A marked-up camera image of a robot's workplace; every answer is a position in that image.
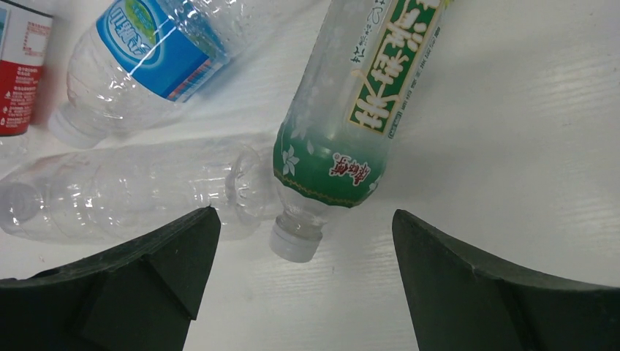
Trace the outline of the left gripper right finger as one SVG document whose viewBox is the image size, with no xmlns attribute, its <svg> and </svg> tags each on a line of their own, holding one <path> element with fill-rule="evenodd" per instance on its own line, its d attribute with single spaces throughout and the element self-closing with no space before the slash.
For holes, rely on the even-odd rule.
<svg viewBox="0 0 620 351">
<path fill-rule="evenodd" d="M 393 243 L 420 350 L 617 350 L 619 289 L 525 268 L 397 210 Z"/>
</svg>

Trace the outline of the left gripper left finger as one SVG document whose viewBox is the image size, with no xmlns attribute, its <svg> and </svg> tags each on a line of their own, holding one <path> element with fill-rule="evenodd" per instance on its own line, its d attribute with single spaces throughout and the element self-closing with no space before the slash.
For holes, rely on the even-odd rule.
<svg viewBox="0 0 620 351">
<path fill-rule="evenodd" d="M 201 208 L 27 279 L 1 280 L 3 350 L 182 350 L 221 222 Z"/>
</svg>

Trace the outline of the clear crushed bottle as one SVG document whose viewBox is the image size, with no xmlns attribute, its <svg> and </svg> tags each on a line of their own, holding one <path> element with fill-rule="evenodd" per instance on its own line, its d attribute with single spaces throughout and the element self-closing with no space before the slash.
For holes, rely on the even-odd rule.
<svg viewBox="0 0 620 351">
<path fill-rule="evenodd" d="M 1 228 L 53 244 L 112 244 L 212 207 L 224 239 L 281 211 L 262 135 L 177 140 L 42 157 L 1 180 Z"/>
</svg>

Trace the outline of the green tinted bottle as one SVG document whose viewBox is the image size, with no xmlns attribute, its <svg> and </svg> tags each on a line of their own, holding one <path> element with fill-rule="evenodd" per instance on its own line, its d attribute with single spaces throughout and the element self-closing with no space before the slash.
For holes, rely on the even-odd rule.
<svg viewBox="0 0 620 351">
<path fill-rule="evenodd" d="M 378 187 L 448 1 L 332 1 L 277 133 L 269 244 L 307 263 L 324 226 Z"/>
</svg>

